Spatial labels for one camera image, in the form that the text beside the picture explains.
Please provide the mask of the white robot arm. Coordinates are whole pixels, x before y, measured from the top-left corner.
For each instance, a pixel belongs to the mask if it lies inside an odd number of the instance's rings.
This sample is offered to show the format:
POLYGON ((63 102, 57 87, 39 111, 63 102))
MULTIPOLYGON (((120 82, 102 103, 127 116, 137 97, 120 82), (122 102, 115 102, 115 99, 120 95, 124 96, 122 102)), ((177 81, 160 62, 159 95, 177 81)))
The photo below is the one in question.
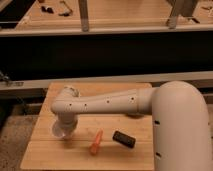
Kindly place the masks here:
POLYGON ((52 102, 51 111, 57 116, 53 134, 60 138, 74 132, 79 114, 151 113, 155 171, 213 171, 207 104, 187 82, 93 96, 66 87, 52 102))

